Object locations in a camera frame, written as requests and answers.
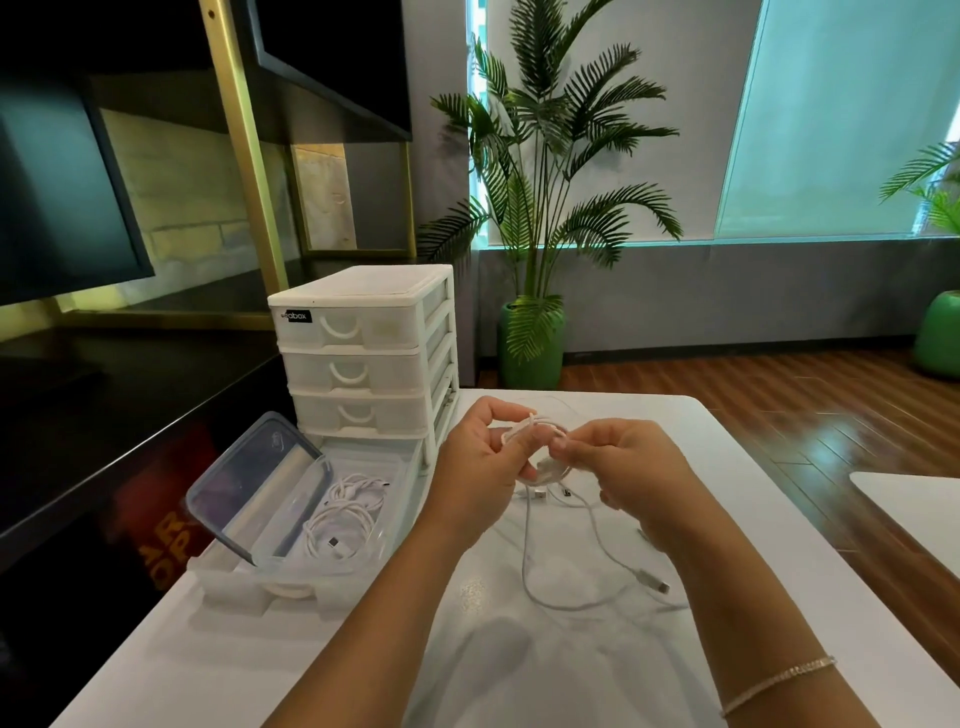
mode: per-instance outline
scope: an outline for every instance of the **white table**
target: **white table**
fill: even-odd
[[[960,578],[960,478],[850,473],[850,480]]]
[[[780,577],[879,722],[956,725],[960,690],[698,401],[467,390],[461,412],[483,394],[529,403],[571,426],[611,416],[659,422]],[[596,499],[587,476],[571,484]],[[526,598],[519,581],[523,508],[519,499],[511,504],[456,570],[408,724],[724,725],[688,612],[658,613],[639,587],[611,607],[571,615],[546,612]],[[585,511],[544,502],[535,509],[529,581],[540,598],[576,603],[615,592],[630,578],[599,553]],[[670,573],[626,516],[596,513],[618,556]],[[203,605],[188,574],[55,725],[259,726],[338,623],[291,602],[275,603],[262,618],[217,612]]]

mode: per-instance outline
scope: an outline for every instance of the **potted plant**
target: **potted plant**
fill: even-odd
[[[487,189],[486,204],[463,200],[420,228],[428,260],[466,255],[474,235],[490,221],[499,231],[513,269],[516,298],[500,316],[497,337],[500,383],[522,389],[555,389],[564,354],[564,302],[551,293],[554,266],[564,248],[601,268],[620,257],[627,240],[628,205],[643,206],[674,238],[683,231],[670,198],[651,182],[629,184],[568,206],[574,176],[598,154],[632,155],[640,139],[672,136],[676,129],[634,122],[626,104],[662,99],[666,89],[621,73],[639,51],[614,45],[591,63],[566,72],[564,59],[587,22],[612,0],[589,0],[564,22],[563,0],[516,0],[511,43],[520,85],[478,41],[473,62],[487,81],[488,103],[474,95],[442,94],[431,104],[446,114],[447,128],[466,134],[472,169]]]
[[[880,200],[901,190],[921,198],[927,220],[935,227],[960,235],[960,142],[940,142],[917,156],[880,188]],[[960,291],[944,291],[926,310],[913,348],[914,360],[927,372],[960,377]]]

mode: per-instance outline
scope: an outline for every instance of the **right hand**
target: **right hand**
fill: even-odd
[[[593,420],[554,440],[550,455],[595,474],[600,499],[640,521],[651,543],[668,553],[683,532],[720,507],[655,422]]]

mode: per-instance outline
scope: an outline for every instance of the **wooden floor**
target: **wooden floor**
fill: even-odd
[[[960,581],[848,480],[960,477],[960,384],[908,361],[843,351],[577,365],[560,388],[700,400],[960,685]]]

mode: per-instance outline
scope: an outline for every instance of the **hand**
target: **hand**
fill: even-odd
[[[535,479],[528,458],[556,433],[546,425],[528,427],[506,446],[506,427],[493,420],[522,422],[534,410],[520,404],[481,397],[447,435],[437,456],[418,524],[444,529],[466,550],[507,510],[518,475]]]
[[[714,506],[720,508],[684,454],[654,422],[593,420],[554,440],[550,454],[594,473],[600,499],[640,521],[663,551],[669,552],[679,531],[697,527],[712,516]]]

